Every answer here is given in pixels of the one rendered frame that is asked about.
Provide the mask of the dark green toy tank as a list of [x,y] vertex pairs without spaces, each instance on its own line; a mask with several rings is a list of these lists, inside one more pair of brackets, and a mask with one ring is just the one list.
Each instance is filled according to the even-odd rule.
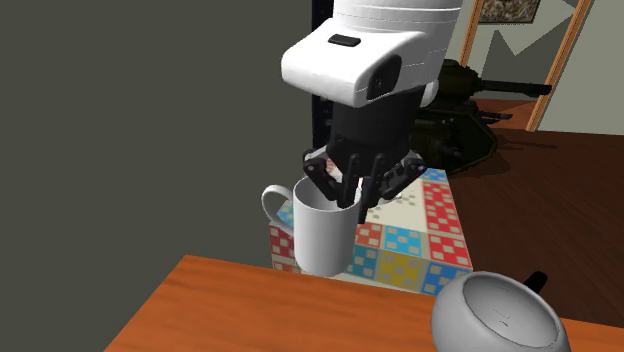
[[468,66],[446,59],[438,77],[433,101],[421,108],[411,131],[411,149],[429,168],[448,175],[471,168],[493,156],[497,137],[490,126],[511,118],[509,114],[483,111],[472,97],[480,91],[545,96],[546,84],[484,80]]

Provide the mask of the patterned robot stand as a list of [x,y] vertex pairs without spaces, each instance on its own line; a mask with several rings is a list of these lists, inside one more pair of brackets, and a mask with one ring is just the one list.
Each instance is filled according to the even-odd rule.
[[[293,224],[289,200],[271,194],[267,203],[282,221]],[[269,238],[275,269],[312,275],[296,263],[292,238],[271,220]],[[472,269],[446,174],[429,169],[393,199],[368,210],[365,223],[356,228],[351,264],[332,278],[437,295]]]

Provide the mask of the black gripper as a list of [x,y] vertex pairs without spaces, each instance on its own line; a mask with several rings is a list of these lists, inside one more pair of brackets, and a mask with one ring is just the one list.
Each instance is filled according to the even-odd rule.
[[[302,154],[305,175],[328,201],[346,209],[361,196],[360,224],[380,199],[393,199],[426,171],[418,157],[398,162],[409,151],[409,134],[423,94],[424,87],[419,86],[360,108],[335,103],[327,147],[307,149]],[[329,161],[341,172],[340,179],[327,170]],[[362,165],[372,164],[361,191]]]

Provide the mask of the white mug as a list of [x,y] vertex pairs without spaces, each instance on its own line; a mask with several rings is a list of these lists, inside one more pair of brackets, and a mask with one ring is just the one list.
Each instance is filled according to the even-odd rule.
[[[267,198],[280,195],[292,203],[293,224],[288,225],[269,207]],[[359,223],[361,192],[355,192],[354,203],[341,208],[329,201],[308,177],[293,189],[280,185],[267,186],[261,195],[267,217],[294,241],[294,258],[305,272],[333,277],[344,272],[352,262],[356,228]]]

